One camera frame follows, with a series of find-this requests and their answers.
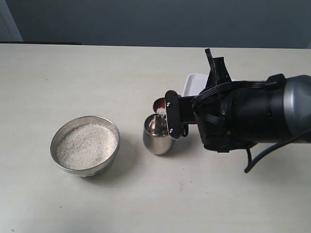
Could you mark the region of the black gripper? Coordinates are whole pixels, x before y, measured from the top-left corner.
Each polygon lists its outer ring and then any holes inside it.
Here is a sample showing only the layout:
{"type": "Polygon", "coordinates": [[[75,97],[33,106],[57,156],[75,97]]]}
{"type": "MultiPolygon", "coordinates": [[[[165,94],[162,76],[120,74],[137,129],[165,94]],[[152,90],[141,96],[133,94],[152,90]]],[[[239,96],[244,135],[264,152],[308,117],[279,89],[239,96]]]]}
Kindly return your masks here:
{"type": "Polygon", "coordinates": [[[204,148],[216,152],[280,142],[287,137],[284,89],[285,83],[237,88],[215,94],[197,105],[193,104],[193,97],[179,98],[169,90],[165,94],[168,133],[179,140],[181,121],[196,124],[204,148]]]}

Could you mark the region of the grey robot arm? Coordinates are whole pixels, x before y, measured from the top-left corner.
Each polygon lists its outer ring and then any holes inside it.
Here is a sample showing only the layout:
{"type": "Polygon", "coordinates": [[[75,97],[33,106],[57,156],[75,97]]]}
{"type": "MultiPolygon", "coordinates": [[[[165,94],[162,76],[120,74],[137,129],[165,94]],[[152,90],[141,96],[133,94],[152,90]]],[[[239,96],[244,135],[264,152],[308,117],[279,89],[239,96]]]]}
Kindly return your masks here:
{"type": "Polygon", "coordinates": [[[259,143],[278,143],[301,134],[309,143],[311,134],[311,78],[282,74],[265,81],[229,81],[207,86],[197,96],[165,94],[167,126],[172,139],[198,127],[207,150],[229,152],[249,149],[259,143]]]}

